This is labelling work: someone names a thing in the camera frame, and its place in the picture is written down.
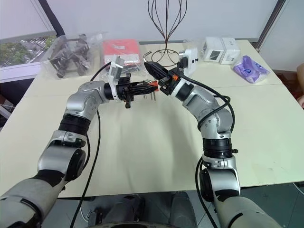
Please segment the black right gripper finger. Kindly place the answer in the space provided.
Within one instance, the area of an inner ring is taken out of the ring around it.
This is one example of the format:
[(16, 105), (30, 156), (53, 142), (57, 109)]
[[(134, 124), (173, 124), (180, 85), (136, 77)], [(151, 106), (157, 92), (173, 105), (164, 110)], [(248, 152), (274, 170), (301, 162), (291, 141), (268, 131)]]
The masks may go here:
[(158, 63), (145, 63), (145, 68), (156, 80), (161, 80), (167, 76), (167, 69)]
[(152, 76), (167, 76), (168, 70), (156, 62), (144, 62), (144, 66), (148, 73)]

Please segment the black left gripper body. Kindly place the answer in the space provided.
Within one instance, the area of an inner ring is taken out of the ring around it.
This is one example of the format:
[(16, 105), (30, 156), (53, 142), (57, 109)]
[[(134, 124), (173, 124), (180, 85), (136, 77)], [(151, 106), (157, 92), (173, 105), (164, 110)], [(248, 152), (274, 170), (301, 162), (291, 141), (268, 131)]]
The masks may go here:
[(131, 108), (131, 102), (134, 101), (134, 95), (131, 94), (131, 74), (120, 77), (117, 84), (117, 96), (120, 100), (125, 102), (125, 108)]

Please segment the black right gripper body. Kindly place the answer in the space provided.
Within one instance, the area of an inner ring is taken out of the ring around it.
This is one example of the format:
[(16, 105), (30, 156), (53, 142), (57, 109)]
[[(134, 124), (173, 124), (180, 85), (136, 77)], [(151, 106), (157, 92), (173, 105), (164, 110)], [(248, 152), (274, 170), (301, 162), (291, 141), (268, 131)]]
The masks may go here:
[(177, 84), (181, 80), (181, 73), (177, 67), (171, 70), (165, 70), (162, 74), (162, 78), (158, 80), (160, 91), (166, 95), (171, 95)]

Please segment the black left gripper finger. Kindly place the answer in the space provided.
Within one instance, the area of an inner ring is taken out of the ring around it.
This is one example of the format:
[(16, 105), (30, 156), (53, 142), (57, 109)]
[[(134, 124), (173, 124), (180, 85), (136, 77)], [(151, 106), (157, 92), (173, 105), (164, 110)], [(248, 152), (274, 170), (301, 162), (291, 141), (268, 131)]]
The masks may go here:
[(133, 90), (134, 94), (150, 94), (158, 91), (158, 87), (140, 87)]
[(136, 88), (140, 87), (158, 87), (156, 81), (140, 81), (140, 82), (134, 82), (133, 86)]

